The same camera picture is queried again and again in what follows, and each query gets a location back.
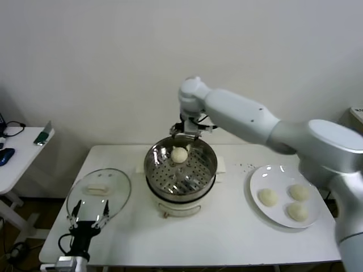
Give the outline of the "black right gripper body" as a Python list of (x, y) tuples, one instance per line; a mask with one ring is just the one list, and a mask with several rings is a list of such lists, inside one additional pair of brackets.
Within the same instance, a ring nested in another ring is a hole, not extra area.
[(179, 114), (180, 121), (175, 124), (175, 134), (201, 135), (198, 125), (194, 124), (187, 117)]

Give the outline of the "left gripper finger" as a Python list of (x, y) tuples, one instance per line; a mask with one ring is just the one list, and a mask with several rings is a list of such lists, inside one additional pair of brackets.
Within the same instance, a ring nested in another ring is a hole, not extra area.
[(67, 219), (70, 223), (70, 228), (76, 228), (77, 227), (77, 219), (78, 219), (78, 213), (79, 209), (81, 208), (82, 200), (79, 200), (77, 204), (74, 206), (74, 208), (71, 211), (71, 214), (67, 215)]
[(109, 221), (109, 200), (104, 201), (104, 208), (100, 215), (96, 216), (95, 222), (92, 224), (92, 228), (103, 228)]

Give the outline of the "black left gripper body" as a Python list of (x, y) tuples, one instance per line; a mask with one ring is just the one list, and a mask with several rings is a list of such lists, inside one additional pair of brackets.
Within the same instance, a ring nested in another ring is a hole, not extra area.
[(94, 224), (95, 221), (78, 221), (77, 226), (70, 230), (73, 237), (70, 255), (88, 255), (91, 239), (101, 232), (100, 227)]

